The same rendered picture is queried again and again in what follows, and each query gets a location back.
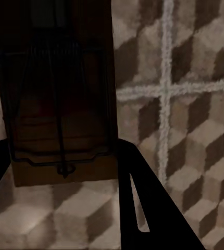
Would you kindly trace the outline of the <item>mousetrap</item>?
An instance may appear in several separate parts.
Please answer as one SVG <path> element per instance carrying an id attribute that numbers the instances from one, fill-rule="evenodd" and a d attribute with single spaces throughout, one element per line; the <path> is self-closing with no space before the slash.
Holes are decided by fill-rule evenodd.
<path id="1" fill-rule="evenodd" d="M 111 0 L 0 0 L 15 187 L 118 179 Z"/>

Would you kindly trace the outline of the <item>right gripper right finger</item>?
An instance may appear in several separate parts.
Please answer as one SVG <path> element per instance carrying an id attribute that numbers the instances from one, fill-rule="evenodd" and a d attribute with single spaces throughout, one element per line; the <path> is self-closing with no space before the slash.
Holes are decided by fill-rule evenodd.
<path id="1" fill-rule="evenodd" d="M 150 232 L 138 229 L 132 175 Z M 138 148 L 118 140 L 121 250 L 205 250 Z"/>

